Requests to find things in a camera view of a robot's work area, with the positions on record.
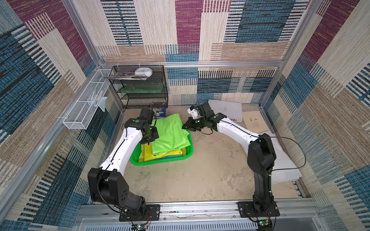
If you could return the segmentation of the white raincoat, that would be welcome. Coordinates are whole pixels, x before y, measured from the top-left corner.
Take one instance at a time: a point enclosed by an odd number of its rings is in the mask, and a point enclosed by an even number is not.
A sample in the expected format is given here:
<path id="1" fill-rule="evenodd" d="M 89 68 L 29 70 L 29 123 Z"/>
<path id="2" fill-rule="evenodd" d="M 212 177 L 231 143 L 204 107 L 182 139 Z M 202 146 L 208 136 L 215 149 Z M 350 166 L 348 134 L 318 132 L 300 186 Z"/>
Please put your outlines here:
<path id="1" fill-rule="evenodd" d="M 278 139 L 272 138 L 271 141 L 277 156 L 271 175 L 272 184 L 293 182 L 302 177 L 300 170 L 283 150 Z"/>

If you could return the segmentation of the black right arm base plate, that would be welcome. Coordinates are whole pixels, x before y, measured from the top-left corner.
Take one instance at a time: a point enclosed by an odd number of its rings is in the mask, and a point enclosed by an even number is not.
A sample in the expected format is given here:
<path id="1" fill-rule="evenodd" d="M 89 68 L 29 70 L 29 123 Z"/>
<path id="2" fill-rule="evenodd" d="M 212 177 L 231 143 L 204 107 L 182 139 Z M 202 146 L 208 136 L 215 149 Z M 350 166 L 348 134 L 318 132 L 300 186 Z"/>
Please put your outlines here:
<path id="1" fill-rule="evenodd" d="M 275 201 L 269 202 L 266 205 L 253 201 L 237 202 L 237 206 L 241 218 L 280 216 L 280 212 Z"/>

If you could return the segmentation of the green perforated plastic basket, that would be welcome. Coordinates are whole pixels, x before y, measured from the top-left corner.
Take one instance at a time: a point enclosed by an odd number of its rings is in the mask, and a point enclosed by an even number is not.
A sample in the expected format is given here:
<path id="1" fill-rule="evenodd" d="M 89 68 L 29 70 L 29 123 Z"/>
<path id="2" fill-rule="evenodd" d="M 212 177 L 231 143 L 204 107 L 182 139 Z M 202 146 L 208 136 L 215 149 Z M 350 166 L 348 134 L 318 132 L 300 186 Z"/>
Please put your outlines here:
<path id="1" fill-rule="evenodd" d="M 187 159 L 187 158 L 189 158 L 189 157 L 192 156 L 193 151 L 194 151 L 194 145 L 193 145 L 193 141 L 192 141 L 190 132 L 188 132 L 187 139 L 188 139 L 190 145 L 187 146 L 187 147 L 185 147 L 185 149 L 186 149 L 186 155 L 184 157 L 172 158 L 172 159 L 154 160 L 154 161 L 148 161 L 148 162 L 139 163 L 138 162 L 138 159 L 139 159 L 139 156 L 140 156 L 141 151 L 142 151 L 142 145 L 139 143 L 135 147 L 135 149 L 134 149 L 133 153 L 131 154 L 129 160 L 135 166 L 144 166 L 144 165 L 151 165 L 151 164 L 157 164 L 157 163 L 163 163 L 163 162 L 169 162 L 169 161 L 177 161 L 177 160 Z"/>

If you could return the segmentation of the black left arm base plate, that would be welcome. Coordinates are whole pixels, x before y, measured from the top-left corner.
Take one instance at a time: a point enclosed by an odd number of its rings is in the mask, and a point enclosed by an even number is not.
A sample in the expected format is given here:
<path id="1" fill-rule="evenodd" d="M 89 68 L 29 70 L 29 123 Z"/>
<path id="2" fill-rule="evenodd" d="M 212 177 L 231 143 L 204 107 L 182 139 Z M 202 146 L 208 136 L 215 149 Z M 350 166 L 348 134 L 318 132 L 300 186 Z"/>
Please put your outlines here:
<path id="1" fill-rule="evenodd" d="M 158 221 L 161 213 L 160 204 L 146 204 L 138 211 L 133 209 L 121 209 L 119 221 Z"/>

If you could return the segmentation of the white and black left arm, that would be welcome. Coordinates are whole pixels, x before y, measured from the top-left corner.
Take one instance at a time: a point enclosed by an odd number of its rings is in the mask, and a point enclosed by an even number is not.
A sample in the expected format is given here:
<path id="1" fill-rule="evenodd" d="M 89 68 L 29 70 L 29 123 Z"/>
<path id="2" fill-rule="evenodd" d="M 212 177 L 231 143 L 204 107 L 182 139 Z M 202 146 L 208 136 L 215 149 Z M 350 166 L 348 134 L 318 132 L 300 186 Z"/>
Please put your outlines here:
<path id="1" fill-rule="evenodd" d="M 154 112 L 142 109 L 139 117 L 130 118 L 123 127 L 123 134 L 111 154 L 98 168 L 88 172 L 90 197 L 103 203 L 116 213 L 130 213 L 139 218 L 147 214 L 145 198 L 130 192 L 124 171 L 138 144 L 150 144 L 159 138 L 152 125 Z"/>

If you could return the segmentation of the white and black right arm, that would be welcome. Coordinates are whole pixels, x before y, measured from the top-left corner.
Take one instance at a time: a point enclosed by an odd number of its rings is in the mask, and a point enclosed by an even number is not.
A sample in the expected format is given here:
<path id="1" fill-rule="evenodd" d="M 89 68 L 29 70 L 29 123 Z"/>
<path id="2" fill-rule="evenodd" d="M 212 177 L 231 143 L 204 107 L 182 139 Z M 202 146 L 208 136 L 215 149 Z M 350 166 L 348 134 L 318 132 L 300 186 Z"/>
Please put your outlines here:
<path id="1" fill-rule="evenodd" d="M 187 131 L 202 131 L 209 128 L 227 135 L 238 142 L 247 155 L 247 163 L 253 172 L 254 194 L 252 202 L 239 203 L 242 217 L 268 217 L 280 215 L 272 193 L 271 173 L 277 158 L 271 137 L 264 133 L 253 133 L 227 118 L 222 113 L 215 114 L 208 103 L 191 106 L 190 117 L 182 126 Z"/>

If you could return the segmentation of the small yellow raincoat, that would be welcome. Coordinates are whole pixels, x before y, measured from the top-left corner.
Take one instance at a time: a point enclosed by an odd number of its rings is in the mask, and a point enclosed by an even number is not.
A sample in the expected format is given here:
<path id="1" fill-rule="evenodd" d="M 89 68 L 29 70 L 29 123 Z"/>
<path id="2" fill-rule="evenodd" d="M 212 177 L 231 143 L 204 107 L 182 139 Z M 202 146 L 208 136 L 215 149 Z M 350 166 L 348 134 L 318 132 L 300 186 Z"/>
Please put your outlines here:
<path id="1" fill-rule="evenodd" d="M 139 156 L 138 162 L 143 163 L 143 162 L 153 161 L 156 158 L 166 157 L 166 156 L 174 156 L 174 155 L 175 156 L 176 155 L 185 156 L 186 155 L 186 149 L 183 148 L 181 150 L 171 150 L 171 151 L 168 151 L 164 154 L 154 155 L 152 153 L 152 144 L 144 144 L 144 145 L 142 145 L 142 151 L 141 151 L 141 154 Z"/>

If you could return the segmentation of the lime green raincoat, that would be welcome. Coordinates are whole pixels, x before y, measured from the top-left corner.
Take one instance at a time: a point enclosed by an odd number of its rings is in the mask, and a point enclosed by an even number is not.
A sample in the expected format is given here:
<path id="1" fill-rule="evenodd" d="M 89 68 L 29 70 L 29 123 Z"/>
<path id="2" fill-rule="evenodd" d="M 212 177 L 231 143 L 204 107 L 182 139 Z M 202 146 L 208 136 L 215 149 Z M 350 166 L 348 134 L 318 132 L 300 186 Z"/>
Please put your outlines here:
<path id="1" fill-rule="evenodd" d="M 190 146 L 189 132 L 182 129 L 183 122 L 179 114 L 158 119 L 153 123 L 159 138 L 152 142 L 152 154 L 162 155 L 172 150 L 181 150 Z"/>

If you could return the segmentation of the blue raincoat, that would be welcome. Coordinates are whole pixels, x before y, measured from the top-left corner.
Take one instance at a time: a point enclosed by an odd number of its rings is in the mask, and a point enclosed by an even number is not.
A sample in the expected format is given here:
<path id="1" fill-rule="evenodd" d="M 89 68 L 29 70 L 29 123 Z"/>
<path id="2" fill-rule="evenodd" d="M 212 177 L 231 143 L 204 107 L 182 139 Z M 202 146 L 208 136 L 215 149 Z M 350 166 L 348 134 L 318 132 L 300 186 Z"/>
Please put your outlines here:
<path id="1" fill-rule="evenodd" d="M 154 160 L 172 159 L 172 158 L 180 158 L 180 157 L 184 157 L 184 156 L 183 156 L 183 155 L 166 156 L 166 157 L 156 158 L 156 159 L 154 159 Z"/>

